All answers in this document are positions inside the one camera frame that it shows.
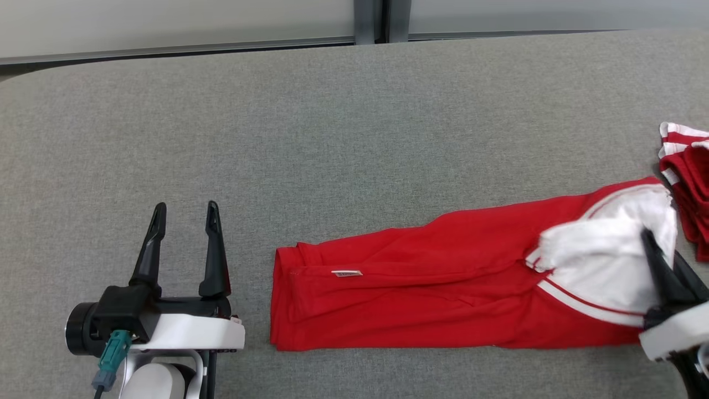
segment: robotic arm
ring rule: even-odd
[[[106,288],[98,302],[72,310],[65,336],[75,355],[100,357],[96,398],[109,391],[125,357],[121,399],[213,399],[216,356],[243,349],[245,330],[231,315],[231,294],[219,208],[210,201],[204,281],[198,297],[162,297],[157,284],[167,207],[155,207],[127,287]],[[190,357],[194,368],[157,363],[157,357]]]
[[[644,318],[640,344],[653,361],[670,361],[689,399],[709,398],[709,289],[679,252],[668,267],[650,230],[642,232],[660,304]]]

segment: wall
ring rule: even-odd
[[[0,58],[353,35],[352,0],[5,0]]]
[[[709,26],[708,0],[412,0],[410,33]]]

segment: white stripe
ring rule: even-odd
[[[527,255],[527,258],[525,259],[527,261],[527,266],[530,268],[534,268],[534,262],[539,259],[539,257],[542,255],[542,249],[537,247],[532,253]]]
[[[600,209],[602,206],[606,205],[610,201],[613,201],[615,198],[627,194],[629,192],[634,192],[634,191],[639,191],[639,190],[644,190],[647,188],[661,188],[663,191],[666,191],[666,188],[661,184],[661,183],[653,183],[653,184],[645,184],[645,185],[634,185],[632,187],[627,187],[622,190],[618,190],[615,192],[610,193],[609,195],[606,195],[603,199],[598,201],[597,203],[593,204],[586,213],[582,217],[579,218],[579,220],[585,220],[591,217],[591,215],[596,212],[598,209]]]
[[[670,124],[670,128],[673,127],[674,125],[674,130],[669,129],[669,132],[677,132],[681,134],[682,136],[690,136],[690,137],[709,137],[709,133],[697,129],[692,129],[691,127],[684,126],[684,125],[678,125],[678,124]]]
[[[684,151],[685,148],[687,148],[686,144],[662,143],[662,148],[660,148],[660,152],[657,154],[657,156],[662,159],[668,155],[681,153],[682,151]]]
[[[556,298],[559,302],[570,307],[577,312],[583,313],[586,316],[592,317],[597,320],[602,320],[604,322],[609,322],[613,324],[621,324],[624,326],[631,327],[642,327],[642,316],[637,315],[627,315],[625,313],[612,312],[610,310],[599,309],[594,306],[587,305],[573,297],[568,296],[564,291],[554,287],[546,280],[542,280],[538,284],[539,288],[542,288],[549,295]]]
[[[709,140],[695,141],[694,143],[692,143],[692,147],[704,148],[705,150],[709,150]]]
[[[667,168],[661,171],[662,175],[667,179],[670,185],[675,185],[679,183],[679,176],[674,172],[674,170]]]
[[[674,129],[674,124],[670,124],[669,122],[662,122],[660,124],[660,136],[662,138],[667,138],[667,131],[670,127],[669,125],[672,125],[672,128]]]

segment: white lining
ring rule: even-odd
[[[660,173],[662,173],[670,185],[675,185],[680,182],[679,176],[671,168],[667,168]]]
[[[692,147],[704,148],[705,150],[709,150],[709,140],[695,141],[694,143],[692,143]]]
[[[635,185],[610,193],[588,208],[577,221],[542,232],[540,244],[525,262],[539,272],[553,269],[547,276],[548,281],[570,295],[545,280],[538,286],[572,309],[607,322],[641,327],[642,316],[623,312],[644,313],[657,303],[640,243],[640,230],[644,226],[655,233],[671,267],[676,214],[671,208],[669,192],[659,183]],[[605,231],[620,234],[617,248],[604,239]],[[576,235],[576,240],[569,241],[569,234]],[[555,259],[543,260],[542,253]]]
[[[564,291],[561,291],[559,288],[554,287],[546,280],[542,280],[542,282],[539,283],[537,286],[539,288],[542,288],[546,293],[548,293],[552,297],[556,298],[559,302],[563,303],[564,305],[570,307],[573,310],[576,310],[577,312],[583,313],[586,316],[613,324],[621,324],[624,326],[631,327],[642,327],[642,316],[612,312],[610,310],[600,309],[598,307],[587,305],[577,300],[576,298],[568,296]]]

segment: cable connector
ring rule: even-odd
[[[91,386],[98,390],[109,392],[116,382],[116,372],[121,362],[128,355],[128,349],[133,340],[130,338],[130,332],[124,329],[117,329],[111,333],[111,338],[106,343],[104,353],[99,359],[99,370],[91,382]]]

